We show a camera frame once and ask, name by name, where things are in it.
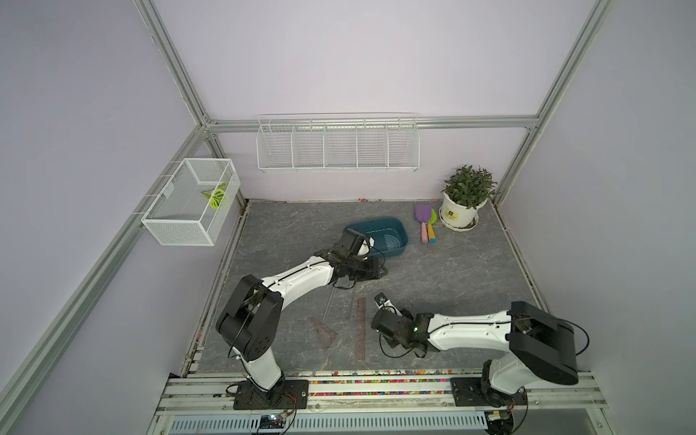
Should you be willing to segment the clear blue protractor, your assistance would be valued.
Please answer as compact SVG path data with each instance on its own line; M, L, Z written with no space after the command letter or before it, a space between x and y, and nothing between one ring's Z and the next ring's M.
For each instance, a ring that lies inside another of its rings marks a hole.
M383 252L396 251L403 248L402 239L394 231L384 231L382 239L384 240L384 248L382 249Z

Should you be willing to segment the teal plastic storage box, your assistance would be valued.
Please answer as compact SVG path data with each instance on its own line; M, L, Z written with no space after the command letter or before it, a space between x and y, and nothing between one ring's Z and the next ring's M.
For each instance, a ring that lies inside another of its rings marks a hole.
M409 244L409 237L400 219L380 217L346 226L370 237L373 247L370 256L397 257L402 255Z

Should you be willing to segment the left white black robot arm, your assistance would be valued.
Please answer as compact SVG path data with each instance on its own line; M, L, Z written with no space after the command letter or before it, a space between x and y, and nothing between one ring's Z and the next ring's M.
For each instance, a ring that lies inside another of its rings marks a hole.
M387 274L381 255L315 252L294 268L271 277L245 275L217 318L215 329L238 357L248 380L263 393L284 378L272 351L282 311L308 293L336 283L377 280Z

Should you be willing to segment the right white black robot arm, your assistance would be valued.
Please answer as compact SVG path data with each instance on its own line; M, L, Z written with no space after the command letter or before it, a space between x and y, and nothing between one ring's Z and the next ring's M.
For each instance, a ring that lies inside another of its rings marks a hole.
M488 315L411 314L383 293L372 328L391 348L419 358L452 349L488 349L504 353L485 362L480 389L511 395L531 382L557 385L579 382L574 326L532 304L514 301L509 310Z

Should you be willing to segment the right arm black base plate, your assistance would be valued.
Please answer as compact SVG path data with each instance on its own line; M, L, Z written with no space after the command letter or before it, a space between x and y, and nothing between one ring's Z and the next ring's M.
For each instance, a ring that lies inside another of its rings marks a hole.
M501 393L488 384L473 377L451 378L452 396L457 407L513 408L527 405L527 395L517 393Z

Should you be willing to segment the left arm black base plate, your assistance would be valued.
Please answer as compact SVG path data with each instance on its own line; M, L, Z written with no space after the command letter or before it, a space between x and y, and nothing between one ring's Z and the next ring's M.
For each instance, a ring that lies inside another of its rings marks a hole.
M237 385L233 408L236 411L262 410L303 410L309 399L309 382L305 380L286 380L262 391L253 382L244 381Z

